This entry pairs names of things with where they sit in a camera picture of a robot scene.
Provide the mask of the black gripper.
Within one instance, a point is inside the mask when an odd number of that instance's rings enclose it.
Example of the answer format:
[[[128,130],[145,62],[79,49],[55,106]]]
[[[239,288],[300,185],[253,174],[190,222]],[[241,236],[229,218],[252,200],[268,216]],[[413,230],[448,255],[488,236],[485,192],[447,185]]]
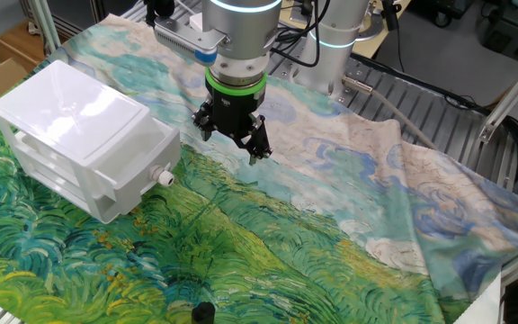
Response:
[[[268,158],[272,149],[264,124],[265,117],[255,115],[263,103],[265,88],[235,90],[226,87],[208,87],[207,99],[192,115],[192,122],[201,132],[201,139],[208,141],[212,132],[229,138],[240,149],[248,152],[249,165],[258,159]]]

